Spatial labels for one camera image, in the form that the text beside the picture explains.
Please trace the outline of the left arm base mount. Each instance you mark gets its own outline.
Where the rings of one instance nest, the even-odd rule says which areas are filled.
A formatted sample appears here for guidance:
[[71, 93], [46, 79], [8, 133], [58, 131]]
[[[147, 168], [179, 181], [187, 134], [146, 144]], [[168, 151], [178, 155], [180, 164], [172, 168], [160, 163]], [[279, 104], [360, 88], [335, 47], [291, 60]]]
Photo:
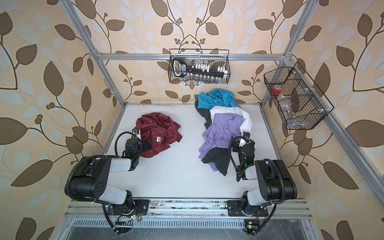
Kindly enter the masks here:
[[144, 215], [149, 210], [150, 200], [147, 199], [133, 199], [127, 200], [122, 205], [110, 205], [109, 210], [115, 216], [133, 216]]

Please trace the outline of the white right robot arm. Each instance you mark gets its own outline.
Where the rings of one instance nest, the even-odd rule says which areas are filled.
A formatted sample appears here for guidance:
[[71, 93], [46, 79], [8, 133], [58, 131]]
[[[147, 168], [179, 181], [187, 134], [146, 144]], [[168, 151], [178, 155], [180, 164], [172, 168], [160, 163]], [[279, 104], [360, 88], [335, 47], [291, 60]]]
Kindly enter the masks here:
[[257, 181], [256, 189], [244, 192], [241, 211], [246, 216], [255, 215], [263, 207], [282, 204], [298, 196], [297, 186], [282, 160], [255, 160], [252, 144], [235, 147], [240, 164], [237, 166], [237, 181]]

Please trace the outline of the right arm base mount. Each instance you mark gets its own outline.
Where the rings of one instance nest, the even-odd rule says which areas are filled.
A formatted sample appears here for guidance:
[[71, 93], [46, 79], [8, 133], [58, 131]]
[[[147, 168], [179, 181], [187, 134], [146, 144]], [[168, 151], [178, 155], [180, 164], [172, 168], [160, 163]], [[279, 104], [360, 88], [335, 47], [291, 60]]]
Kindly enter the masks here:
[[251, 206], [241, 200], [229, 200], [225, 207], [230, 217], [267, 217], [269, 215], [266, 208]]

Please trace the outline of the maroon cloth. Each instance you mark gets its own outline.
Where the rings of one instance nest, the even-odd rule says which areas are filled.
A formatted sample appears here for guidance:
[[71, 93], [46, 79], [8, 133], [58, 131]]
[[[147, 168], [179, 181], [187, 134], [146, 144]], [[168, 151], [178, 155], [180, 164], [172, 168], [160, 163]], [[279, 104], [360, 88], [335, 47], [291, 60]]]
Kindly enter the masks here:
[[178, 132], [181, 126], [171, 117], [162, 113], [142, 115], [136, 121], [136, 129], [141, 132], [143, 142], [151, 140], [152, 149], [142, 153], [143, 158], [151, 158], [170, 148], [174, 142], [180, 142], [182, 135]]

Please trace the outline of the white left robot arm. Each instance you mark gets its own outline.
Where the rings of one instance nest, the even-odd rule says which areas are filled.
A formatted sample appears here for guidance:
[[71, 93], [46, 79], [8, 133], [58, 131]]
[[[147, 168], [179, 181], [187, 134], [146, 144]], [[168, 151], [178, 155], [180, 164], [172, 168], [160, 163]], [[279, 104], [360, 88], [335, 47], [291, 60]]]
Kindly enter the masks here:
[[151, 149], [150, 139], [142, 141], [132, 137], [127, 140], [126, 149], [121, 157], [97, 155], [82, 158], [68, 177], [65, 185], [66, 195], [79, 202], [118, 206], [127, 215], [136, 207], [132, 193], [109, 184], [109, 175], [135, 170], [142, 153]]

